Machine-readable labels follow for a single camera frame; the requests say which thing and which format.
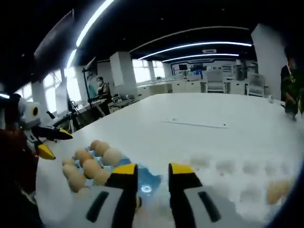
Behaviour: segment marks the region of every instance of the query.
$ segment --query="blue egg tray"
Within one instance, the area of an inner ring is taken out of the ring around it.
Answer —
[[[103,158],[95,156],[95,151],[89,150],[87,148],[87,151],[94,157],[94,159],[104,168],[108,169],[111,173],[116,167],[119,167],[121,165],[127,165],[131,164],[131,160],[124,156],[123,159],[121,159],[116,166],[106,166],[103,164]],[[83,169],[80,166],[79,160],[75,160],[75,166],[78,167],[79,171],[83,174]],[[154,192],[159,187],[162,176],[161,175],[152,175],[149,171],[149,169],[141,164],[137,164],[138,167],[138,191],[137,195],[140,196],[143,200],[148,200],[151,198],[151,196],[154,194]],[[86,180],[85,183],[86,186],[91,187],[93,185],[93,180]]]

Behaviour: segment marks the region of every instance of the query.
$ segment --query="office chair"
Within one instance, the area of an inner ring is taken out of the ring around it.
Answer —
[[[222,70],[206,71],[207,93],[226,93],[226,84],[223,82],[224,76]]]
[[[249,79],[249,83],[248,83],[248,87],[247,87],[247,95],[264,97],[265,96],[264,76],[256,74],[256,73],[250,73],[248,75],[248,79]]]

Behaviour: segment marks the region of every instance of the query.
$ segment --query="led light strip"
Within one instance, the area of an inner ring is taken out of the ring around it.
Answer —
[[[202,56],[239,56],[239,54],[201,54],[201,55],[194,55],[194,56],[183,56],[183,57],[171,58],[171,59],[164,60],[163,63],[173,61],[173,60],[177,60],[177,59],[202,57]]]
[[[10,98],[10,96],[7,95],[7,94],[0,94],[0,97],[6,98],[6,99],[9,99],[9,98]]]
[[[90,20],[87,22],[87,24],[85,25],[84,29],[81,31],[77,41],[76,41],[76,46],[79,47],[81,42],[83,41],[83,39],[85,38],[87,32],[89,31],[89,29],[91,28],[91,26],[94,24],[94,22],[99,18],[99,16],[106,10],[106,8],[108,8],[112,3],[114,2],[114,0],[106,0],[97,10],[96,12],[93,14],[93,16],[90,18]],[[74,60],[75,54],[77,52],[77,49],[73,50],[66,67],[69,68]]]
[[[177,46],[177,47],[172,47],[169,49],[165,49],[162,51],[158,51],[152,54],[149,54],[147,56],[141,57],[138,60],[142,60],[144,58],[150,57],[150,56],[154,56],[157,55],[159,53],[163,53],[166,51],[172,51],[172,50],[176,50],[176,49],[180,49],[180,48],[188,48],[188,47],[193,47],[193,46],[202,46],[202,45],[210,45],[210,44],[231,44],[231,45],[240,45],[240,46],[247,46],[247,47],[251,47],[252,44],[246,44],[246,43],[237,43],[237,42],[226,42],[226,41],[216,41],[216,42],[201,42],[201,43],[195,43],[195,44],[186,44],[186,45],[181,45],[181,46]]]

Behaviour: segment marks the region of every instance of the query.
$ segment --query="person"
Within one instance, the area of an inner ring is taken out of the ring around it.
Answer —
[[[292,76],[292,71],[295,68],[293,55],[286,48],[287,65],[281,69],[281,100],[285,101],[285,112],[291,114],[293,119],[298,113],[297,94],[294,90],[295,79]]]
[[[102,104],[100,104],[100,108],[105,115],[109,115],[110,109],[108,104],[112,101],[110,87],[104,82],[103,77],[98,77],[96,80],[98,83],[98,95],[106,99]]]

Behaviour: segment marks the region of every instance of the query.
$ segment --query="egg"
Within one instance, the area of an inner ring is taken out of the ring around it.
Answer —
[[[137,212],[139,210],[139,208],[141,208],[141,206],[142,206],[142,198],[140,198],[139,196],[136,196],[135,212]]]
[[[83,164],[84,174],[88,179],[93,179],[96,173],[101,169],[99,163],[93,159],[86,160]]]
[[[74,165],[64,165],[62,167],[62,172],[64,176],[68,179],[71,176],[71,174],[78,172],[78,168]]]
[[[86,160],[93,159],[93,156],[89,154],[89,152],[85,151],[80,154],[79,163],[82,167]]]
[[[75,161],[73,158],[66,158],[62,161],[62,165],[74,165]]]
[[[281,191],[281,195],[284,197],[287,197],[289,194],[289,191],[291,190],[291,184],[288,180],[282,180],[279,181],[278,183],[278,187],[280,188]]]
[[[80,149],[76,150],[75,155],[74,155],[75,160],[79,160],[80,159],[80,155],[83,152],[86,152],[85,148],[80,148]]]
[[[270,183],[268,190],[267,190],[267,196],[266,201],[267,204],[274,205],[276,204],[279,199],[281,198],[281,188],[277,183]]]
[[[110,145],[107,142],[99,142],[95,147],[95,155],[103,156],[105,151],[110,148]]]
[[[73,192],[78,192],[85,186],[86,177],[79,173],[73,172],[68,178],[68,184]]]
[[[96,146],[97,146],[97,144],[99,144],[100,143],[100,141],[99,140],[94,140],[93,142],[91,142],[91,145],[90,145],[90,150],[95,150],[96,149]]]
[[[109,148],[104,152],[103,164],[115,166],[123,158],[123,154],[116,148]]]
[[[93,185],[96,185],[96,186],[105,185],[105,183],[109,179],[110,175],[111,175],[111,173],[109,170],[100,169],[94,176]]]
[[[84,187],[78,191],[77,196],[81,198],[91,197],[91,190],[89,188]]]

